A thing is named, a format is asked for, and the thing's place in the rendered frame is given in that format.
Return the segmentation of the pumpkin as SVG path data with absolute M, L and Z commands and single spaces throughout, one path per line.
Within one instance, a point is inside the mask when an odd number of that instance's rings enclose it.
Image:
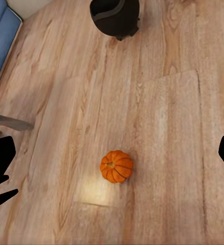
M 133 162 L 129 154 L 121 150 L 108 152 L 101 159 L 102 176 L 112 183 L 125 182 L 132 175 L 132 169 Z

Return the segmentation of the cauldron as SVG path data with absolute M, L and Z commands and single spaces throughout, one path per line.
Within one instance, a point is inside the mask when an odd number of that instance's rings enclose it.
M 96 27 L 104 34 L 115 36 L 134 35 L 138 30 L 139 0 L 92 0 L 91 17 Z

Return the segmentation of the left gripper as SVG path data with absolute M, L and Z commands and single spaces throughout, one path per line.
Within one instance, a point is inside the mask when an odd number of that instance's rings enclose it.
M 6 180 L 9 180 L 10 177 L 8 175 L 3 175 L 1 180 L 0 180 L 0 184 Z M 12 191 L 9 191 L 9 192 L 6 192 L 4 194 L 1 194 L 0 195 L 0 205 L 2 203 L 4 203 L 5 201 L 7 201 L 8 199 L 12 198 L 13 196 L 15 196 L 16 194 L 18 194 L 19 190 L 18 189 L 15 189 L 15 190 L 12 190 Z

